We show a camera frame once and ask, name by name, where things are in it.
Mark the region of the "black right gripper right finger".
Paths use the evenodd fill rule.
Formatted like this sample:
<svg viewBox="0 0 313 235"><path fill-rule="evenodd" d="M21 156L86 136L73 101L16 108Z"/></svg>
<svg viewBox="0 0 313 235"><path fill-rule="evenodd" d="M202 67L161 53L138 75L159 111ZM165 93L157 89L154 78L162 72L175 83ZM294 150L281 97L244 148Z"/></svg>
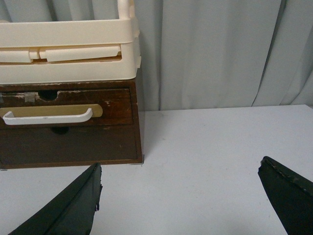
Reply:
<svg viewBox="0 0 313 235"><path fill-rule="evenodd" d="M266 195L289 235L313 233L313 183L265 156L258 175Z"/></svg>

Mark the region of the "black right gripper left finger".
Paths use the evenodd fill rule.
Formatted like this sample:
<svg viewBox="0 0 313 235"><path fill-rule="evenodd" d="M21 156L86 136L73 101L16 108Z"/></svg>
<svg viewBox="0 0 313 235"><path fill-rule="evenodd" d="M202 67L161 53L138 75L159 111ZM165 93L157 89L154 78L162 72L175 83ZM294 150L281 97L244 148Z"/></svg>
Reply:
<svg viewBox="0 0 313 235"><path fill-rule="evenodd" d="M99 210L102 169L95 163L12 235L89 235Z"/></svg>

